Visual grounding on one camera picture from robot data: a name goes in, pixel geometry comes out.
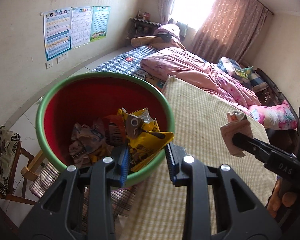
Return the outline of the person's right hand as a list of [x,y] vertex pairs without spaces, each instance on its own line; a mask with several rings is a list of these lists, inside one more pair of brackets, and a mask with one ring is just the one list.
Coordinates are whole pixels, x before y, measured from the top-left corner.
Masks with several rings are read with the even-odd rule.
[[272,195],[269,198],[266,209],[270,215],[275,218],[281,205],[291,207],[297,199],[297,195],[293,192],[286,192],[282,197],[279,196],[281,190],[282,179],[278,179],[275,183]]

